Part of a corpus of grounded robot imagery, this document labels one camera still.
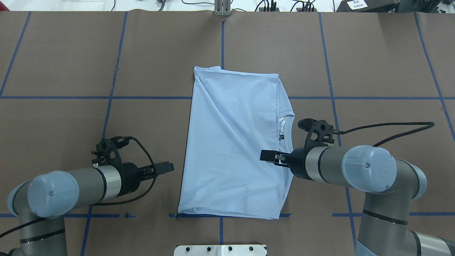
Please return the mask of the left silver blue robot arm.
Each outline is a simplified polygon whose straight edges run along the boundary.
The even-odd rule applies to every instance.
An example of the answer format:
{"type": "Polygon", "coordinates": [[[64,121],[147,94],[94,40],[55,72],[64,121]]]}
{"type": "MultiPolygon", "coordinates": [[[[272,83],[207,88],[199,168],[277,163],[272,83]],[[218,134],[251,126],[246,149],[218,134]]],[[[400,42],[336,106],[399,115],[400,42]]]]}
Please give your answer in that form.
{"type": "Polygon", "coordinates": [[[52,171],[14,188],[7,199],[20,225],[20,246],[2,256],[66,256],[64,215],[81,207],[109,206],[110,199],[135,192],[141,182],[171,172],[171,162],[137,167],[131,162],[72,171],[52,171]]]}

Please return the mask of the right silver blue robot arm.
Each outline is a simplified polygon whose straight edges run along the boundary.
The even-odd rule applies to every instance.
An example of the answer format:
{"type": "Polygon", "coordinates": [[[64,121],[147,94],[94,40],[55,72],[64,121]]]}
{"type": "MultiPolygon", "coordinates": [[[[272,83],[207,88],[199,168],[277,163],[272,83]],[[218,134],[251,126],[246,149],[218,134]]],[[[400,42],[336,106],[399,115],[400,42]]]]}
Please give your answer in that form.
{"type": "Polygon", "coordinates": [[[453,256],[454,242],[408,228],[411,202],[427,189],[424,172],[381,147],[263,150],[260,160],[297,177],[365,193],[356,256],[453,256]]]}

